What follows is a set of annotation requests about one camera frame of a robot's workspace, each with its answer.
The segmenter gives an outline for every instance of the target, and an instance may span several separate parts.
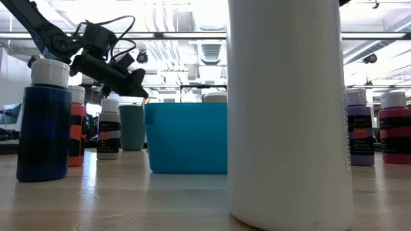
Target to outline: orange paint bottle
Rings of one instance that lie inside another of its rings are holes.
[[[84,162],[85,120],[87,112],[84,104],[84,87],[69,86],[73,95],[71,106],[71,127],[69,146],[69,167],[82,166]]]

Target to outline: black robotic arm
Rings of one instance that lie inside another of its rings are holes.
[[[112,31],[87,22],[84,23],[86,27],[82,36],[70,37],[45,19],[37,10],[35,2],[0,1],[28,30],[45,58],[70,64],[71,57],[83,48],[82,54],[77,55],[71,64],[71,76],[81,72],[103,83],[103,93],[106,95],[113,90],[120,96],[148,97],[141,86],[145,71],[138,69],[130,73],[127,69],[134,62],[130,54],[127,53],[118,61],[113,59],[106,62],[109,51],[118,41]]]

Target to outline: white wall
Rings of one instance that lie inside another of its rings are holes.
[[[5,48],[0,48],[0,108],[3,105],[22,103],[23,90],[30,86],[31,69],[27,63],[7,54]],[[20,131],[22,112],[17,124],[7,125],[7,129]]]

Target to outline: purple paint bottle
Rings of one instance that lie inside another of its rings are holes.
[[[374,165],[371,108],[367,107],[365,89],[347,90],[347,116],[351,165]]]

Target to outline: table surface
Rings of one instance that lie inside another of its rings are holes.
[[[0,230],[256,230],[230,216],[223,175],[157,175],[144,152],[97,161],[87,151],[66,178],[22,184],[16,158],[0,156]],[[355,231],[411,230],[411,166],[376,155],[352,172]]]

